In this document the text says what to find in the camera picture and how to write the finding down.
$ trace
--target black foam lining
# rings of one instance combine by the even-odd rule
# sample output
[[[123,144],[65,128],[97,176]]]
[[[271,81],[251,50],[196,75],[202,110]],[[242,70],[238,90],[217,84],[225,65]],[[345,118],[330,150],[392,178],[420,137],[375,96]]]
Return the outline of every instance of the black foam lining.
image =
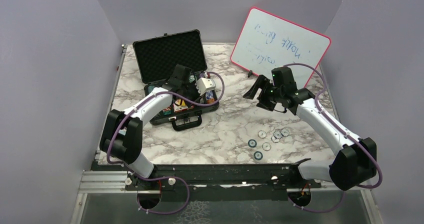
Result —
[[[208,68],[198,30],[135,41],[132,46],[146,84],[169,78],[177,64],[193,72]]]

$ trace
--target robotic arm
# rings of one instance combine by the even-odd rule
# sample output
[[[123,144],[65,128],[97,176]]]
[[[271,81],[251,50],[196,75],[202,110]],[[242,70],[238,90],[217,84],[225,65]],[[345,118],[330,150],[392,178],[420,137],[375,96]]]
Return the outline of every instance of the robotic arm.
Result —
[[[323,109],[308,89],[298,89],[292,70],[288,66],[273,69],[272,79],[273,84],[264,75],[260,75],[243,97],[253,99],[258,89],[261,89],[257,107],[273,111],[277,103],[282,104],[285,112],[289,110],[308,123],[336,156],[334,160],[304,160],[299,163],[297,172],[302,179],[333,182],[338,188],[346,191],[377,174],[376,166],[363,150],[376,160],[377,146],[371,138],[362,139],[351,132]]]

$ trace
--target marble tabletop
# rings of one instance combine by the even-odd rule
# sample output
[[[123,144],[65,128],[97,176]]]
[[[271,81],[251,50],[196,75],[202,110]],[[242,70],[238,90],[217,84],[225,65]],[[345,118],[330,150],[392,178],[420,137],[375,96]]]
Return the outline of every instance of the marble tabletop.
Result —
[[[184,131],[175,131],[171,123],[158,126],[146,124],[143,130],[143,154],[154,164],[254,164],[294,163],[304,158],[316,161],[334,157],[324,140],[304,121],[290,112],[271,112],[256,107],[257,100],[242,98],[255,82],[256,77],[247,77],[247,72],[230,61],[233,44],[204,44],[208,71],[219,73],[225,83],[225,93],[218,110],[202,114],[202,124]],[[213,77],[220,94],[222,86]],[[145,97],[144,84],[133,47],[128,46],[120,73],[112,109],[122,111]],[[320,78],[314,74],[307,88],[316,94],[323,88]],[[320,96],[321,104],[333,114],[327,92]],[[283,110],[277,105],[276,110]],[[275,130],[287,128],[289,136],[278,143],[271,141]],[[258,137],[259,131],[266,138]],[[257,141],[257,146],[248,146],[248,140]],[[264,151],[262,144],[271,144]],[[263,154],[255,160],[254,152]],[[107,165],[106,154],[100,153],[99,165]]]

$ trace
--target purple cable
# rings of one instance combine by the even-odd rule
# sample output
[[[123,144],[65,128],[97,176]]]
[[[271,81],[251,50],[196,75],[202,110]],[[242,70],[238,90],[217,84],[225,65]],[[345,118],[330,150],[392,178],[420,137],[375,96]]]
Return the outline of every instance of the purple cable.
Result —
[[[334,211],[334,210],[336,210],[337,208],[340,207],[340,205],[342,204],[343,200],[345,199],[345,196],[346,196],[346,193],[343,191],[342,194],[341,194],[340,200],[338,201],[338,203],[335,206],[333,206],[332,208],[327,209],[327,210],[314,210],[314,209],[309,209],[309,208],[305,208],[305,207],[302,208],[302,206],[296,205],[290,198],[288,200],[291,203],[293,203],[293,206],[294,207],[296,207],[296,208],[298,208],[298,209],[300,209],[302,211],[307,211],[307,212],[310,212],[310,213],[329,213],[329,212],[332,212],[332,211]]]
[[[185,98],[184,96],[182,96],[182,95],[180,95],[180,94],[177,94],[177,93],[174,93],[174,92],[171,92],[171,91],[160,91],[160,92],[158,92],[158,93],[156,93],[155,95],[151,95],[151,96],[149,96],[149,97],[147,97],[147,98],[145,98],[140,104],[138,104],[134,109],[132,109],[127,115],[125,115],[125,117],[122,119],[122,121],[119,123],[119,125],[118,125],[118,127],[116,128],[116,130],[115,130],[115,132],[114,132],[114,134],[113,134],[113,136],[112,136],[112,139],[110,140],[110,143],[109,143],[109,146],[107,147],[107,152],[106,152],[106,160],[107,160],[107,162],[109,163],[109,164],[121,164],[121,165],[123,165],[124,164],[124,162],[123,161],[112,161],[111,160],[111,150],[112,150],[112,146],[113,146],[113,144],[114,144],[114,142],[115,142],[115,140],[116,140],[116,138],[117,138],[117,136],[118,136],[118,133],[119,133],[119,130],[122,128],[122,126],[124,125],[124,123],[127,121],[127,119],[134,113],[134,112],[136,112],[136,110],[138,110],[140,107],[142,107],[142,106],[144,106],[148,101],[150,101],[151,99],[153,99],[154,97],[156,97],[157,95],[162,95],[162,94],[171,94],[171,95],[173,95],[173,96],[176,96],[176,97],[178,97],[178,98],[180,98],[180,99],[183,99],[184,101],[186,101],[186,102],[188,102],[188,103],[191,103],[191,104],[193,104],[193,105],[196,105],[196,106],[200,106],[200,107],[210,107],[210,106],[213,106],[213,105],[215,105],[215,104],[217,104],[220,100],[221,100],[221,98],[223,98],[223,95],[224,95],[224,91],[225,91],[225,85],[224,85],[224,80],[223,80],[223,78],[218,74],[218,73],[216,73],[216,72],[214,72],[214,71],[208,71],[208,73],[209,74],[213,74],[213,75],[215,75],[215,76],[217,76],[220,80],[221,80],[221,83],[222,83],[222,91],[221,91],[221,95],[219,95],[219,97],[218,97],[218,99],[216,99],[216,101],[214,101],[214,102],[212,102],[212,103],[209,103],[209,104],[201,104],[201,103],[197,103],[197,102],[194,102],[194,101],[192,101],[192,100],[189,100],[189,99],[187,99],[187,98]],[[177,213],[177,212],[179,212],[179,211],[181,211],[182,209],[184,209],[186,206],[187,206],[187,204],[189,203],[189,199],[190,199],[190,188],[189,188],[189,185],[187,184],[187,182],[186,181],[184,181],[182,178],[180,178],[180,177],[178,177],[178,176],[165,176],[165,177],[158,177],[158,178],[152,178],[152,179],[149,179],[149,178],[145,178],[145,177],[142,177],[142,176],[140,176],[140,175],[138,175],[135,171],[133,171],[133,170],[131,170],[130,169],[130,167],[129,166],[127,166],[128,167],[128,169],[131,171],[131,172],[134,172],[134,174],[138,177],[138,178],[140,178],[140,179],[142,179],[142,180],[144,180],[144,181],[159,181],[159,180],[164,180],[164,179],[169,179],[169,178],[174,178],[174,179],[178,179],[178,180],[180,180],[180,181],[182,181],[182,183],[184,183],[184,185],[185,185],[185,187],[187,188],[187,199],[186,199],[186,201],[185,201],[185,203],[179,208],[179,209],[177,209],[177,210],[174,210],[174,211],[169,211],[169,212],[160,212],[160,211],[154,211],[154,210],[151,210],[151,211],[148,211],[147,209],[144,209],[143,207],[141,207],[140,206],[140,209],[141,210],[143,210],[143,211],[146,211],[146,212],[150,212],[150,213],[154,213],[154,214],[162,214],[162,215],[170,215],[170,214],[174,214],[174,213]]]
[[[315,96],[315,106],[316,106],[316,108],[322,113],[322,115],[327,119],[327,121],[329,121],[332,125],[333,125],[333,127],[335,127],[339,132],[341,132],[345,137],[347,136],[347,138],[349,139],[349,140],[351,140],[352,142],[354,142],[364,153],[365,153],[365,155],[371,160],[371,162],[372,162],[372,164],[374,164],[374,166],[375,166],[375,168],[377,169],[377,172],[378,172],[378,181],[377,181],[377,183],[376,184],[374,184],[374,185],[361,185],[361,184],[359,184],[359,185],[357,185],[358,187],[360,187],[360,188],[365,188],[365,189],[374,189],[374,188],[377,188],[377,187],[379,187],[381,184],[382,184],[382,182],[383,182],[383,173],[382,173],[382,170],[381,170],[381,168],[380,168],[380,165],[377,163],[377,161],[373,158],[373,156],[365,149],[365,147],[363,147],[359,142],[358,142],[358,140],[356,140],[355,138],[353,138],[352,136],[350,136],[350,135],[348,135],[339,125],[337,125],[337,123],[335,123],[331,118],[330,118],[330,116],[325,112],[325,111],[323,111],[323,109],[321,108],[321,106],[319,105],[319,100],[318,100],[318,98],[319,98],[319,96],[322,94],[322,93],[324,93],[325,91],[326,91],[326,89],[327,89],[327,83],[326,83],[326,80],[324,79],[324,77],[323,77],[323,75],[317,70],[317,69],[315,69],[315,68],[313,68],[312,66],[310,66],[310,65],[306,65],[306,64],[303,64],[303,63],[292,63],[292,64],[287,64],[287,65],[284,65],[284,67],[289,67],[289,66],[303,66],[303,67],[307,67],[307,68],[309,68],[309,69],[312,69],[316,74],[318,74],[318,76],[319,76],[319,78],[321,78],[321,80],[322,80],[322,84],[323,84],[323,88],[322,88],[322,90],[320,90],[319,92],[318,92],[318,94],[316,94],[316,96]]]

